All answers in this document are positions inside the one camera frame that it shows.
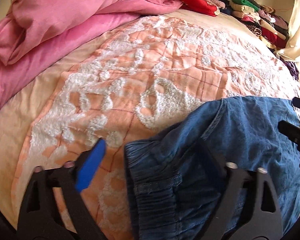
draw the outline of orange blanket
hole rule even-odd
[[[267,49],[225,29],[164,17],[121,27],[91,58],[61,75],[32,123],[12,187],[15,212],[35,166],[59,167],[103,137],[106,156],[82,197],[108,239],[132,239],[124,144],[184,120],[206,101],[237,95],[292,99],[300,90]],[[62,197],[57,200],[67,221]]]

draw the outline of pink blanket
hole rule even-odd
[[[13,0],[0,22],[0,108],[40,72],[87,41],[179,0]]]

